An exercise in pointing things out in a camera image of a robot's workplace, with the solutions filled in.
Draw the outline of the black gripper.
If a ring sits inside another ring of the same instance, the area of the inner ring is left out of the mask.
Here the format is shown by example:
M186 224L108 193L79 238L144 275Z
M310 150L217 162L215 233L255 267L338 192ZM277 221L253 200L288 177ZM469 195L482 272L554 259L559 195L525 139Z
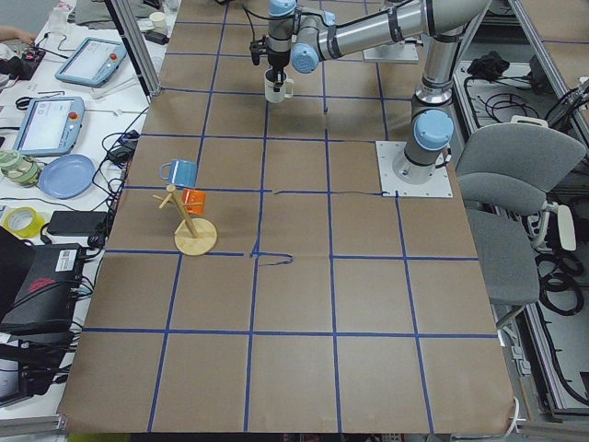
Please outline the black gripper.
M263 35L261 39L250 42L249 51L254 65L259 65L260 57L265 55L273 69L284 69L290 63L291 40L277 40Z

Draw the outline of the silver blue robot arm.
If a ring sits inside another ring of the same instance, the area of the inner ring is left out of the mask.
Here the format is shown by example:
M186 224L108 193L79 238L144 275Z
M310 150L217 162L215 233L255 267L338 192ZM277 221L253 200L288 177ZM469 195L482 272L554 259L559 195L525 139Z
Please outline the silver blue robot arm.
M423 114L446 111L453 98L452 76L469 24L483 16L486 1L387 1L382 9L339 24L333 13L300 6L295 1L271 1L265 20L268 32L249 44L252 62L265 56L265 73L273 92L286 83L284 69L291 65L308 74L320 63L425 35L430 43L421 82L411 103L412 134L400 156L397 174L414 181L431 170L440 152L427 146L418 129Z

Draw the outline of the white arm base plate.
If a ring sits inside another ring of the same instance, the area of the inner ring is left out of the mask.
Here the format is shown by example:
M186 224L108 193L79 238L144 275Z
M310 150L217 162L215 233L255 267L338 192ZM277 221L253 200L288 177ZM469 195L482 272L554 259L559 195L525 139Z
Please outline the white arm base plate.
M432 165L416 166L405 156L406 142L376 141L381 191L389 197L452 198L444 154Z

